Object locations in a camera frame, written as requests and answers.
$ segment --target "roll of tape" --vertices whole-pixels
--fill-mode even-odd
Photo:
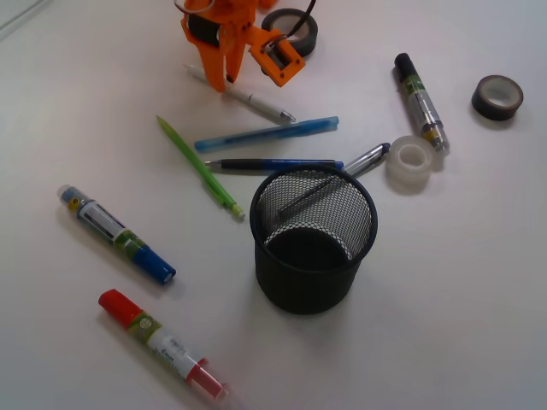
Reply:
[[[391,145],[385,167],[403,184],[423,184],[431,175],[434,158],[435,150],[424,138],[400,137]]]
[[[471,99],[479,114],[494,121],[513,118],[523,101],[524,94],[519,85],[502,75],[484,77]]]
[[[275,10],[264,18],[262,28],[269,32],[274,28],[277,28],[282,34],[287,34],[303,15],[305,15],[305,13],[298,9]],[[317,43],[317,32],[317,22],[315,22],[314,18],[310,15],[302,27],[300,27],[294,36],[288,38],[288,40],[297,53],[300,56],[305,57],[315,48],[315,44]]]

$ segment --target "black mesh pencil holder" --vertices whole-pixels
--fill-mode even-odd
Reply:
[[[277,172],[250,206],[256,278],[278,307],[319,313],[350,290],[378,229],[373,200],[347,173],[302,166]]]

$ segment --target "red marker cap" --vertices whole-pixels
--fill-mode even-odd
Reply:
[[[126,329],[129,328],[135,317],[143,312],[143,309],[131,302],[116,289],[104,292],[99,297],[99,305]]]

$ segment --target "pen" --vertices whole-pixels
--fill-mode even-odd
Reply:
[[[342,168],[342,171],[344,171],[345,173],[348,173],[352,177],[355,177],[358,173],[362,173],[363,171],[366,171],[367,169],[372,167],[374,164],[378,163],[382,158],[384,158],[384,156],[389,152],[390,147],[391,147],[390,143],[381,143],[380,145],[377,145],[371,150],[365,152],[363,155],[359,156],[358,158],[355,158],[355,160],[353,160],[344,168]],[[279,216],[286,217],[290,211],[294,210],[294,207],[296,207],[296,205],[310,198],[312,195],[316,194],[320,190],[323,190],[331,182],[332,182],[332,179],[323,181],[320,184],[318,184],[316,187],[310,189],[307,192],[304,192],[301,196],[296,197],[295,199],[290,201],[288,204],[286,204],[282,209],[279,210]]]
[[[276,126],[264,130],[228,135],[226,137],[204,139],[196,141],[194,148],[198,151],[209,151],[234,145],[267,141],[269,139],[304,137],[320,132],[333,131],[337,128],[338,117],[319,118],[318,120],[308,120],[288,126]]]
[[[438,116],[437,110],[421,81],[414,64],[406,53],[399,54],[395,59],[395,67],[404,92],[409,99],[409,110],[416,125],[420,128],[421,136],[437,151],[448,154],[450,143],[444,133],[444,125]]]
[[[253,169],[253,170],[268,170],[279,171],[288,167],[297,165],[324,165],[325,167],[333,167],[342,169],[344,163],[334,160],[250,160],[250,159],[233,159],[233,160],[217,160],[205,161],[208,167],[219,167],[222,169]]]
[[[207,84],[209,83],[207,81],[207,78],[205,77],[205,72],[201,68],[191,66],[188,64],[185,64],[185,68],[188,71],[188,73],[195,79],[199,79]],[[296,121],[296,118],[294,118],[291,114],[286,112],[284,109],[275,107],[272,103],[264,101],[262,98],[256,96],[255,94],[250,94],[247,91],[241,90],[236,85],[229,83],[227,81],[226,81],[226,90],[224,91],[224,93],[230,97],[234,97],[236,100],[256,109],[257,111],[260,111],[261,113],[269,117],[272,117],[273,119],[276,119],[277,121],[279,120],[286,121],[286,122]]]
[[[200,354],[191,352],[180,338],[127,299],[118,290],[112,289],[99,297],[107,313],[116,319],[139,343],[167,365],[190,386],[214,404],[226,404],[229,400],[227,385],[221,383],[209,370],[209,361]]]
[[[201,175],[205,186],[209,189],[211,194],[215,199],[222,205],[224,208],[232,212],[232,214],[239,219],[245,217],[243,209],[233,200],[233,198],[228,194],[219,181],[213,176],[213,174],[208,170],[206,166],[197,158],[197,155],[194,154],[190,147],[186,145],[184,140],[180,135],[161,117],[156,116],[157,122],[162,127],[162,130],[167,134],[169,139],[173,141],[173,144],[177,146],[178,149],[184,154],[186,159],[196,168],[197,173]]]
[[[63,185],[57,194],[80,222],[98,233],[111,247],[120,251],[157,282],[166,284],[175,275],[177,271],[150,246],[81,190],[71,185]]]

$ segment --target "black pen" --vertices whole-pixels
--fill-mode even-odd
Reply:
[[[334,160],[259,160],[259,159],[234,159],[206,161],[208,167],[219,167],[222,169],[249,169],[249,170],[267,170],[279,171],[296,165],[324,165],[342,169],[344,163]]]
[[[343,167],[342,171],[348,173],[352,177],[355,177],[357,174],[368,170],[370,167],[380,162],[390,151],[390,147],[390,143],[381,143],[380,145],[372,148],[370,151],[365,152],[360,157],[355,158],[355,160]],[[299,204],[303,204],[306,199],[325,189],[332,182],[333,179],[327,179],[326,181],[318,184],[316,187],[310,189],[308,192],[304,192],[301,196],[296,197],[279,210],[279,216],[284,218],[290,214],[290,211],[294,212]]]

